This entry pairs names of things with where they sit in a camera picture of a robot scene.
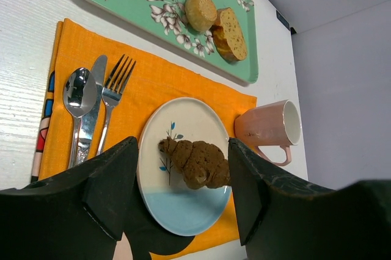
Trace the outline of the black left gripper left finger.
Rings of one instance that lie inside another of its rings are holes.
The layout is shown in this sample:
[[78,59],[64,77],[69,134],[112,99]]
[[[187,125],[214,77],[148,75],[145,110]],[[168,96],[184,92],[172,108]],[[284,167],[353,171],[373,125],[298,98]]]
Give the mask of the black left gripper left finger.
[[137,140],[22,189],[1,191],[2,259],[112,259],[136,176]]

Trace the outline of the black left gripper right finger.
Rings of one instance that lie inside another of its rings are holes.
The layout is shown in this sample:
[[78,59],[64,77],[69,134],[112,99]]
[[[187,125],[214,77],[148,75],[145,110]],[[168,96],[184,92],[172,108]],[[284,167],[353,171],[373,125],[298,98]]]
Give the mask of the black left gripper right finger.
[[389,259],[390,181],[339,190],[301,179],[230,139],[239,239],[249,259]]

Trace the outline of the dark brown croissant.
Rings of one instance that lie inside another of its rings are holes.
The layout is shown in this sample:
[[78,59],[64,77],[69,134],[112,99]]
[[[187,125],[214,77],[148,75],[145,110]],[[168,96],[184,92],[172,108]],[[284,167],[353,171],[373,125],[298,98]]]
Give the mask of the dark brown croissant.
[[216,145],[167,137],[158,143],[158,148],[172,161],[188,188],[218,189],[231,185],[228,160]]

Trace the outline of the sliced seeded bread loaf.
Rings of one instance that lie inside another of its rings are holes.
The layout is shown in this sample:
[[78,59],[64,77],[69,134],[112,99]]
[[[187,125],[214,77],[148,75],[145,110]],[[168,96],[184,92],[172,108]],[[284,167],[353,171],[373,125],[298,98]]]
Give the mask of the sliced seeded bread loaf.
[[214,45],[223,59],[239,62],[247,58],[247,45],[232,8],[217,10],[217,18],[211,27]]

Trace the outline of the silver table knife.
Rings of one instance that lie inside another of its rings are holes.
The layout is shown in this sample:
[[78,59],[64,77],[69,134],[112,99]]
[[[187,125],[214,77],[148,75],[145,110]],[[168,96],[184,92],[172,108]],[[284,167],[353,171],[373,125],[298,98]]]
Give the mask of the silver table knife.
[[93,108],[91,111],[82,117],[81,128],[79,130],[79,140],[77,147],[76,164],[81,164],[87,160],[90,147],[92,144],[93,134],[97,123],[97,118],[100,110],[101,95],[103,91],[103,81],[106,71],[108,57],[106,55],[99,56],[93,67],[92,75],[95,79],[97,95],[95,97]]

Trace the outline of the cream and blue plate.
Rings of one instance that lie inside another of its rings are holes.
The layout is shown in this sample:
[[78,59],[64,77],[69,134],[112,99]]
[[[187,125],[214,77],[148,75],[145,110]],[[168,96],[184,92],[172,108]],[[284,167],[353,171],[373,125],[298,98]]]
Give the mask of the cream and blue plate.
[[137,183],[152,217],[179,236],[195,236],[222,215],[231,188],[190,189],[174,163],[159,150],[166,138],[176,142],[204,141],[228,156],[228,133],[215,111],[195,98],[176,98],[159,107],[148,119],[139,142]]

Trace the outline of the pink mug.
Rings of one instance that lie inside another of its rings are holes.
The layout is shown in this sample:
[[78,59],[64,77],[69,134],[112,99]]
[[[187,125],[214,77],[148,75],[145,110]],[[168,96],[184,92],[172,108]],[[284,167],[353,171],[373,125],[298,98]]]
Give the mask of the pink mug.
[[238,139],[252,148],[263,159],[270,159],[260,146],[279,146],[284,150],[284,162],[275,162],[280,167],[291,163],[290,147],[297,145],[302,135],[299,112],[290,100],[248,110],[235,119],[234,131]]

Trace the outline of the silver spoon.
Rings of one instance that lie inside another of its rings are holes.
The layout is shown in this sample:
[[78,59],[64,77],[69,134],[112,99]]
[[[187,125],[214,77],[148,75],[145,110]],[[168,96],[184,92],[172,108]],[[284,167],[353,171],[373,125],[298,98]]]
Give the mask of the silver spoon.
[[71,140],[68,167],[76,166],[77,146],[82,117],[88,114],[97,97],[95,79],[89,69],[77,68],[65,83],[63,102],[73,117],[73,134]]

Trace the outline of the orange cartoon placemat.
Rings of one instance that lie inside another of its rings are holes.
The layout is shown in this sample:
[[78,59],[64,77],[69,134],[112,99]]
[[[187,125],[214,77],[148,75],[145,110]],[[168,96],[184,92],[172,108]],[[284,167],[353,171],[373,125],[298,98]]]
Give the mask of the orange cartoon placemat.
[[[72,119],[62,102],[69,75],[79,67],[91,68],[100,55],[108,56],[108,69],[120,56],[136,59],[136,68],[114,111],[106,146],[125,137],[139,137],[150,115],[162,104],[179,97],[208,104],[234,135],[236,117],[256,106],[257,99],[170,63],[156,55],[100,36],[70,19],[58,22],[49,66],[47,89],[35,150],[32,179],[45,179],[67,168]],[[139,192],[133,197],[130,222],[117,244],[115,259],[173,259],[237,240],[235,206],[230,200],[220,219],[204,233],[181,237],[168,233],[146,210]]]

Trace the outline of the silver fork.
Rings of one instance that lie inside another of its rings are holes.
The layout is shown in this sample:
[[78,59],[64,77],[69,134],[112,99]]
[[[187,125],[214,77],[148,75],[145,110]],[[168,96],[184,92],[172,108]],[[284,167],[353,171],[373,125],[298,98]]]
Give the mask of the silver fork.
[[137,61],[133,60],[133,58],[123,54],[104,83],[101,99],[105,105],[106,112],[104,126],[96,153],[97,156],[104,151],[112,111],[119,105],[122,99],[126,85],[136,66],[136,62]]

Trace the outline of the green floral serving tray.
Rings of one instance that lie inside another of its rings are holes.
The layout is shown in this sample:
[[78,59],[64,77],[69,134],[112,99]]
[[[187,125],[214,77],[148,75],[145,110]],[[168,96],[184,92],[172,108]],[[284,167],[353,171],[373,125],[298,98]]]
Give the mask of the green floral serving tray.
[[247,57],[239,62],[218,53],[210,31],[197,32],[187,23],[186,0],[86,1],[246,83],[258,79],[254,0],[212,0],[217,9],[231,8],[238,19],[247,45]]

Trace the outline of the small round yellow bun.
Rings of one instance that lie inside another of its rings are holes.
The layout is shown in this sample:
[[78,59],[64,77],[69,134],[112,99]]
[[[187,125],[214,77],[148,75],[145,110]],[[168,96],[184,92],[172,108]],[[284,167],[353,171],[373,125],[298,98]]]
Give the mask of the small round yellow bun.
[[217,18],[217,9],[212,0],[186,0],[185,14],[195,31],[205,32]]

